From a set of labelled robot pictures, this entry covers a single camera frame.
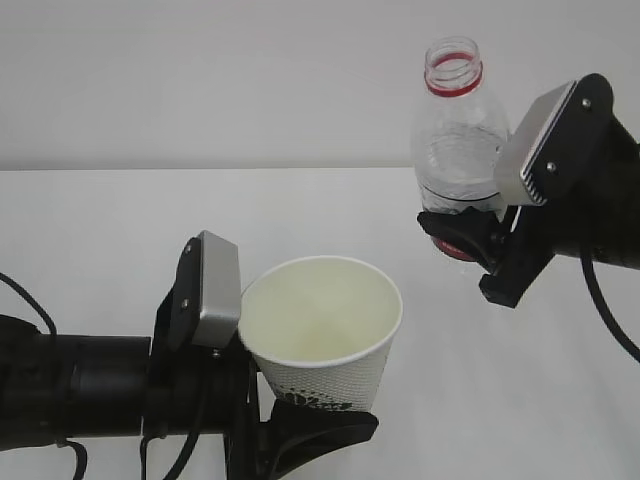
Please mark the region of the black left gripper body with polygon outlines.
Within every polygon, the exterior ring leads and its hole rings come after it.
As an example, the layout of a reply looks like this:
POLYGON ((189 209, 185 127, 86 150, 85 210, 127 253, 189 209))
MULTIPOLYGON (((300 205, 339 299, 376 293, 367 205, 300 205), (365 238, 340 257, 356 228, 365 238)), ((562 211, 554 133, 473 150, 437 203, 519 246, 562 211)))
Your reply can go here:
POLYGON ((199 437, 220 434, 226 478, 261 479, 257 367, 237 329, 224 350, 193 343, 200 280, 201 241, 193 237, 180 254, 175 280, 156 313, 142 444, 184 434, 184 444, 165 475, 177 479, 199 437))

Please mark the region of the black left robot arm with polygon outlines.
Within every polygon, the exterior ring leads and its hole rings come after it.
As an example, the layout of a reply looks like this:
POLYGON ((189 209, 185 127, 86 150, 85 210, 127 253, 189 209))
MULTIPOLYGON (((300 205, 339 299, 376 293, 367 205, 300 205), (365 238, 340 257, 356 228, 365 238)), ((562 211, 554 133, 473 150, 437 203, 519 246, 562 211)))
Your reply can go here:
POLYGON ((377 418, 343 405, 280 400, 261 419, 258 367, 237 335, 240 304, 237 246, 203 231, 183 248, 149 337, 61 335, 3 316, 2 449, 70 447, 83 478, 83 438, 134 436, 146 452, 183 435, 168 471, 176 479, 199 437, 218 434, 227 478, 279 479, 370 440, 377 418))

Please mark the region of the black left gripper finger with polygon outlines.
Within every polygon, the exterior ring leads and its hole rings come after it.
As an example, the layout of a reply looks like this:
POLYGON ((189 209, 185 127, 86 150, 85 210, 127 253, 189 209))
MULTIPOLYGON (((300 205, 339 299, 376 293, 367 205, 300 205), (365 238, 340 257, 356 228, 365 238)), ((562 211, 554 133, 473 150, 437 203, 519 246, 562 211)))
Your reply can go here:
POLYGON ((329 411, 276 401, 259 427, 259 477, 281 479, 329 453, 365 443, 379 421, 371 413, 329 411))

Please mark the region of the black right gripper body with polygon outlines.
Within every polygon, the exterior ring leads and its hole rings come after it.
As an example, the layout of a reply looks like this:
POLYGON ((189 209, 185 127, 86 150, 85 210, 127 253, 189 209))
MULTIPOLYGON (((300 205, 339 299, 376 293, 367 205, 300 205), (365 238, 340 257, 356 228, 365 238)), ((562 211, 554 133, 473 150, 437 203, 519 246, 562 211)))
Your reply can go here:
POLYGON ((493 273, 479 286, 515 307, 556 255, 586 250, 600 263, 639 267, 639 144, 616 118, 613 89, 599 73, 577 81, 533 167, 546 202, 520 210, 493 273))

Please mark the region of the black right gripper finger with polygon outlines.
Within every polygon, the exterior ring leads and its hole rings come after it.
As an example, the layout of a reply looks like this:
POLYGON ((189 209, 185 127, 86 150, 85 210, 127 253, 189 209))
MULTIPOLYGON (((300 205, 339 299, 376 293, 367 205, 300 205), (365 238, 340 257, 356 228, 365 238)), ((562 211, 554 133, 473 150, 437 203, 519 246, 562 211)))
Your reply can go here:
POLYGON ((458 214, 422 211, 417 221, 427 235, 461 251, 486 271, 495 271, 500 250, 495 237, 500 236, 500 223, 494 212, 475 208, 458 214))

